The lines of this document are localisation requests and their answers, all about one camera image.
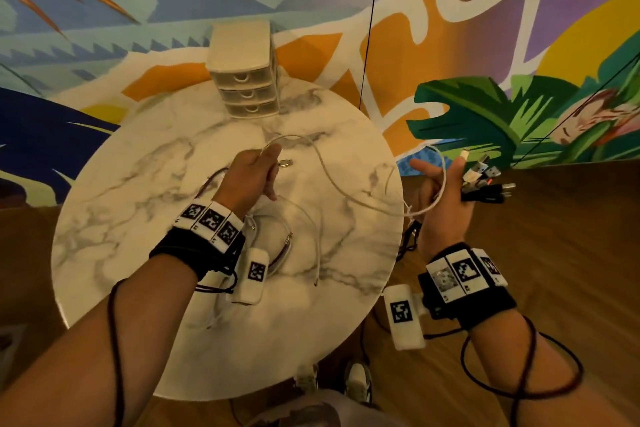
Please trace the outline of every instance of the white sneaker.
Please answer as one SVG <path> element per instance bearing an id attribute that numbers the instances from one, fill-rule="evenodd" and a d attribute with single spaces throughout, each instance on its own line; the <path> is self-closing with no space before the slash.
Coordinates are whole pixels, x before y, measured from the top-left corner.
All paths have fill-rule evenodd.
<path id="1" fill-rule="evenodd" d="M 295 377 L 293 378 L 296 386 L 302 390 L 305 395 L 316 393 L 318 391 L 318 366 L 317 365 L 300 365 Z"/>
<path id="2" fill-rule="evenodd" d="M 371 373 L 367 365 L 349 363 L 344 372 L 344 394 L 358 403 L 371 403 Z"/>

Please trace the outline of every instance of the marble table top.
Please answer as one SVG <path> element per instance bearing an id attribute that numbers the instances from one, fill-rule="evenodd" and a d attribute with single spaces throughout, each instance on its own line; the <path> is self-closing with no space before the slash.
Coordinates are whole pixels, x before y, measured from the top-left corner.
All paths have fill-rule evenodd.
<path id="1" fill-rule="evenodd" d="M 352 196 L 402 212 L 402 187 L 387 143 L 357 108 L 313 83 L 280 81 L 280 114 L 232 119 L 212 82 L 172 94 L 116 131 L 86 164 L 65 201 L 52 250 L 52 279 L 68 326 L 147 259 L 202 182 L 237 152 L 277 135 L 305 135 L 332 177 Z M 225 294 L 194 293 L 156 395 L 233 398 L 291 378 L 324 358 L 368 314 L 394 266 L 403 219 L 354 205 L 322 172 L 307 142 L 283 144 L 276 192 L 300 205 L 321 233 L 284 199 L 256 213 L 284 218 L 294 235 L 287 260 L 255 306 Z M 286 231 L 259 220 L 255 243 L 274 257 Z"/>

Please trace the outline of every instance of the drawer handle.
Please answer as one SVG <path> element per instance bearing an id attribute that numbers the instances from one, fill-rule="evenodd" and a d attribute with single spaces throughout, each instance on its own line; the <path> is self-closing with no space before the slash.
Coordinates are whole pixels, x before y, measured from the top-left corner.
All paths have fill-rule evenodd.
<path id="1" fill-rule="evenodd" d="M 240 73 L 238 75 L 234 75 L 234 80 L 238 83 L 247 83 L 249 81 L 249 73 Z"/>

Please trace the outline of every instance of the hand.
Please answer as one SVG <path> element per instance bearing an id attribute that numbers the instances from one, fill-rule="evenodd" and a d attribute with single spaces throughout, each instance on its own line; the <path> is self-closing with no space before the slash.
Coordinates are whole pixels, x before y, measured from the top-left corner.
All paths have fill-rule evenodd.
<path id="1" fill-rule="evenodd" d="M 271 201 L 278 199 L 273 183 L 278 175 L 278 156 L 282 147 L 270 145 L 262 154 L 259 150 L 243 150 L 229 166 L 225 178 L 213 196 L 213 201 L 233 211 L 238 218 L 256 204 L 261 195 Z"/>
<path id="2" fill-rule="evenodd" d="M 447 170 L 447 185 L 440 201 L 427 213 L 415 217 L 422 223 L 418 235 L 418 252 L 427 262 L 447 246 L 465 240 L 474 211 L 473 203 L 462 202 L 460 198 L 466 163 L 463 157 L 458 157 L 451 163 Z M 419 211 L 433 202 L 442 187 L 442 168 L 418 159 L 412 159 L 409 165 L 426 176 L 412 207 Z"/>

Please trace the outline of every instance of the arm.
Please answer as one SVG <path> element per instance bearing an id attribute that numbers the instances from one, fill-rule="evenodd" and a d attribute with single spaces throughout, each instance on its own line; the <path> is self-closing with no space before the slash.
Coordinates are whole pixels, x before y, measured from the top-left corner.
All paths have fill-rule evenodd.
<path id="1" fill-rule="evenodd" d="M 414 206 L 415 209 L 423 209 L 440 190 L 442 169 L 415 159 L 410 165 L 427 176 L 417 193 L 417 206 Z M 418 237 L 418 250 L 427 262 L 446 247 L 465 240 L 473 204 L 460 200 L 464 169 L 463 158 L 459 157 L 451 164 L 440 203 L 420 219 L 422 229 Z M 469 334 L 492 386 L 503 391 L 516 391 L 531 340 L 529 327 L 522 315 L 515 309 L 500 312 L 472 328 Z M 540 392 L 568 384 L 575 374 L 573 369 L 540 335 L 537 343 L 526 390 Z M 505 415 L 509 417 L 511 400 L 503 397 L 499 397 L 499 400 Z M 606 399 L 583 383 L 577 390 L 562 397 L 522 401 L 518 410 L 518 425 L 622 427 L 630 424 Z"/>
<path id="2" fill-rule="evenodd" d="M 214 200 L 244 219 L 261 194 L 275 200 L 279 146 L 236 156 Z M 133 425 L 164 371 L 198 281 L 180 260 L 160 254 L 118 289 L 115 318 L 125 395 L 124 425 Z M 115 370 L 107 299 L 73 325 L 0 397 L 7 427 L 110 427 Z"/>

